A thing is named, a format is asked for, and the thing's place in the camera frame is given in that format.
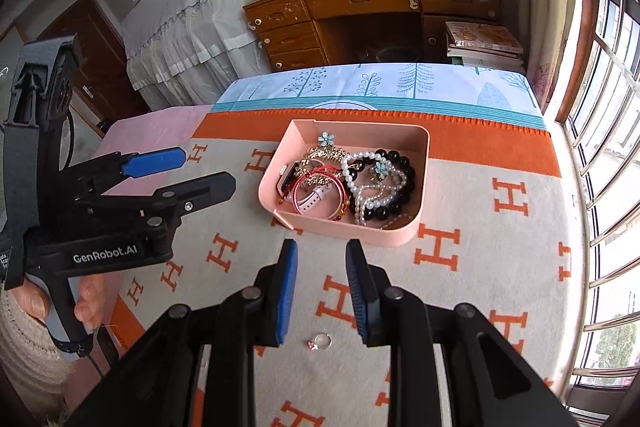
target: wooden door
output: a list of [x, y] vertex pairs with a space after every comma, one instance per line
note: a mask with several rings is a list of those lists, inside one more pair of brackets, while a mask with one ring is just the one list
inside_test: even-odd
[[78, 0], [38, 37], [78, 35], [84, 63], [76, 71], [74, 90], [101, 120], [115, 122], [149, 111], [127, 76], [123, 45], [93, 0]]

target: pink storage box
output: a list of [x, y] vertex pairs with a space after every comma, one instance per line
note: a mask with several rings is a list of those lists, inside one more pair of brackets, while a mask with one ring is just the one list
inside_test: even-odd
[[[362, 227], [354, 223], [354, 216], [349, 211], [341, 221], [322, 219], [322, 216], [330, 215], [338, 205], [337, 193], [331, 194], [332, 198], [328, 196], [324, 198], [308, 214], [297, 214], [292, 204], [287, 201], [278, 204], [280, 195], [276, 184], [280, 179], [281, 169], [300, 160], [308, 149], [317, 146], [318, 137], [323, 132], [333, 134], [335, 146], [350, 153], [395, 149], [409, 158], [411, 166], [415, 169], [415, 190], [402, 211], [415, 216], [411, 222], [397, 229], [393, 229], [392, 225], [389, 230], [380, 230], [373, 227], [382, 226], [383, 222], [374, 219], [369, 221], [372, 227]], [[289, 230], [299, 229], [342, 239], [359, 239], [382, 247], [403, 245], [414, 237], [420, 225], [422, 202], [426, 190], [429, 142], [428, 131], [418, 125], [291, 120], [260, 182], [258, 199], [260, 204]], [[364, 184], [360, 177], [364, 172], [359, 173], [356, 180], [358, 185]]]

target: wooden window trim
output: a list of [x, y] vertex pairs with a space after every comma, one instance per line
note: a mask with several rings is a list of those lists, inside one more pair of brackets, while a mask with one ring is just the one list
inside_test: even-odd
[[587, 64], [593, 46], [593, 36], [596, 31], [596, 22], [598, 21], [599, 1], [600, 0], [582, 0], [582, 17], [575, 51], [574, 67], [571, 70], [569, 83], [564, 93], [560, 110], [556, 116], [556, 121], [562, 124], [564, 124], [569, 117], [569, 112], [578, 96], [584, 73], [586, 73], [587, 70]]

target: cable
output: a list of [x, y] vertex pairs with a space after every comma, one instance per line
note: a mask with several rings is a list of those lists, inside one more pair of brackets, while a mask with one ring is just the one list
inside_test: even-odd
[[66, 114], [66, 119], [69, 122], [69, 152], [66, 155], [66, 162], [63, 169], [66, 169], [71, 163], [71, 156], [74, 155], [74, 142], [76, 140], [76, 130], [74, 129], [74, 117], [71, 116], [71, 108], [69, 108]]
[[100, 378], [104, 378], [104, 373], [100, 369], [100, 366], [98, 366], [98, 364], [95, 362], [94, 357], [92, 357], [91, 355], [88, 355], [88, 358], [89, 360], [91, 360], [91, 363], [93, 363], [95, 370], [98, 372], [98, 375], [100, 375]]

